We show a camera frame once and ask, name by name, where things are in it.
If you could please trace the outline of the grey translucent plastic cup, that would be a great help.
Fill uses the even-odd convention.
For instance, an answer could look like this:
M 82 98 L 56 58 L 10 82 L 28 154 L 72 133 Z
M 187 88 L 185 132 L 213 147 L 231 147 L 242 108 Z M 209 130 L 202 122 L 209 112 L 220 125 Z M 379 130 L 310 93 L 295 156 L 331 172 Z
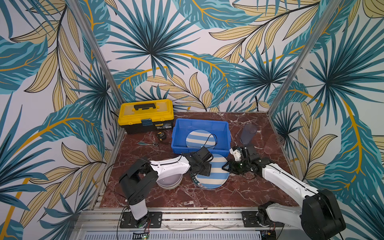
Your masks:
M 249 144 L 252 141 L 253 137 L 256 135 L 257 131 L 258 127 L 256 125 L 253 125 L 251 123 L 246 124 L 241 132 L 241 143 L 244 145 Z

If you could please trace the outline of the blue white striped plate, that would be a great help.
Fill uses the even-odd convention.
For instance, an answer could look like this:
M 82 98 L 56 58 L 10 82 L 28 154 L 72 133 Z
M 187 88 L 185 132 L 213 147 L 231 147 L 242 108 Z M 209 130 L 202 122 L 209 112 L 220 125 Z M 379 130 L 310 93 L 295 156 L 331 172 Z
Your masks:
M 186 138 L 188 148 L 214 148 L 216 144 L 217 139 L 215 135 L 206 130 L 194 130 Z

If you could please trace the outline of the blue plastic bin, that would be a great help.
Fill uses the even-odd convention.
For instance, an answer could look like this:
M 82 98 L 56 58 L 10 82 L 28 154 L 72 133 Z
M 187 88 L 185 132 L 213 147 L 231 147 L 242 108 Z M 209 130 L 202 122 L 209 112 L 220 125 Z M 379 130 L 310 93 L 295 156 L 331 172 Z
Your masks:
M 173 128 L 171 148 L 175 154 L 190 153 L 200 148 L 188 148 L 187 135 L 194 130 L 206 130 L 215 135 L 217 144 L 214 148 L 207 148 L 213 154 L 227 157 L 231 148 L 231 133 L 229 124 L 225 121 L 177 119 Z

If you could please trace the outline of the pink translucent plastic cup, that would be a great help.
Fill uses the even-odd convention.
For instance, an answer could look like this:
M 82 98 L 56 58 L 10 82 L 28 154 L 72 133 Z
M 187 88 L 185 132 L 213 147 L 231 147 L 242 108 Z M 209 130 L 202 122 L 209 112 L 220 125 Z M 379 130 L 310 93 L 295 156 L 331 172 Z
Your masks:
M 275 153 L 284 144 L 284 142 L 285 140 L 282 136 L 279 134 L 272 134 L 264 146 L 264 152 L 267 155 L 271 155 Z

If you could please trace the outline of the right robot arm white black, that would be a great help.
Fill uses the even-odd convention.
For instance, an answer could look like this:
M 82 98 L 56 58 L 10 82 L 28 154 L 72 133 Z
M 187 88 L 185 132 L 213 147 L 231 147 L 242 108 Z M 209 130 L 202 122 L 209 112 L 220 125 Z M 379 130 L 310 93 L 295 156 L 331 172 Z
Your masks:
M 268 202 L 260 205 L 251 222 L 263 227 L 282 223 L 300 229 L 312 240 L 329 240 L 346 229 L 346 223 L 335 195 L 329 190 L 319 190 L 283 170 L 271 159 L 262 158 L 253 145 L 230 149 L 233 159 L 223 170 L 243 175 L 252 173 L 281 189 L 298 205 L 283 206 Z

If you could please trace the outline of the yellow black toolbox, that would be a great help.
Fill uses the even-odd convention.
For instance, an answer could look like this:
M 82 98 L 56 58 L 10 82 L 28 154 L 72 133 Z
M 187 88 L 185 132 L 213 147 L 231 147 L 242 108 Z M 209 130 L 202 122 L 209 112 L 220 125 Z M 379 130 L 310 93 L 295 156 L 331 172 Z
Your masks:
M 171 100 L 154 100 L 121 105 L 118 124 L 127 134 L 172 129 L 174 109 Z

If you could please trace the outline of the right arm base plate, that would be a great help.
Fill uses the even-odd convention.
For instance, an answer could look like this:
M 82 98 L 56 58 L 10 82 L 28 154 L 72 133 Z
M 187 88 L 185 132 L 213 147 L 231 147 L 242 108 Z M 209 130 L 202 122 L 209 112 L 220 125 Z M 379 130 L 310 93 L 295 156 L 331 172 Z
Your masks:
M 273 228 L 273 227 L 282 227 L 284 224 L 280 222 L 273 222 L 264 212 L 259 211 L 243 211 L 242 221 L 245 228 L 253 228 L 253 227 L 265 227 L 265 228 Z

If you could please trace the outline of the yellow black tape measure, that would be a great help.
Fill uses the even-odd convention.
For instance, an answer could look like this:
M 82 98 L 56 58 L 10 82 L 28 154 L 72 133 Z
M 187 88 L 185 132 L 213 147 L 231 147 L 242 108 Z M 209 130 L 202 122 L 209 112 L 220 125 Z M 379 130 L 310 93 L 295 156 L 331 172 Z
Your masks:
M 164 141 L 167 139 L 167 135 L 166 135 L 165 132 L 158 132 L 158 133 L 156 134 L 156 137 L 158 138 L 158 140 L 159 140 L 160 142 L 164 142 Z

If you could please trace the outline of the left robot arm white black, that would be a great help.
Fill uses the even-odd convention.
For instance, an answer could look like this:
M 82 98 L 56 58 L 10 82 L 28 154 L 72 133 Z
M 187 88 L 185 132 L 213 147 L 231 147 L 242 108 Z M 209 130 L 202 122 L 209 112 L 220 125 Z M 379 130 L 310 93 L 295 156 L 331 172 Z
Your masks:
M 158 181 L 187 172 L 208 177 L 213 158 L 213 154 L 202 147 L 196 152 L 163 161 L 136 160 L 119 179 L 131 216 L 138 222 L 147 220 L 146 198 Z

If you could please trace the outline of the stack of lilac bowls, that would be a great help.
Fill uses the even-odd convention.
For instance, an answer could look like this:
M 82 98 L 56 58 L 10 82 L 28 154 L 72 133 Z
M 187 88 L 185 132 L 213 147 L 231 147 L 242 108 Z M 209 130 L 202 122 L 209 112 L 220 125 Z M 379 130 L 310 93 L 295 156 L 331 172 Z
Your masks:
M 157 184 L 165 189 L 165 190 L 172 190 L 177 188 L 180 183 L 182 182 L 183 179 L 183 174 L 177 174 L 177 175 L 172 175 L 163 179 L 158 179 Z

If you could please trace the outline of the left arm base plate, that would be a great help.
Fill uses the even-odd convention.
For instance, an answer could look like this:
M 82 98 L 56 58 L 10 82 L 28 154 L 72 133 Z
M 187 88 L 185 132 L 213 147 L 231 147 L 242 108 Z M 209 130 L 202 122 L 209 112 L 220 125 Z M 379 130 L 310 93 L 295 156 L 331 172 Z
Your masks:
M 131 212 L 123 213 L 119 227 L 121 229 L 159 229 L 162 225 L 162 212 L 148 212 L 140 220 L 136 220 Z

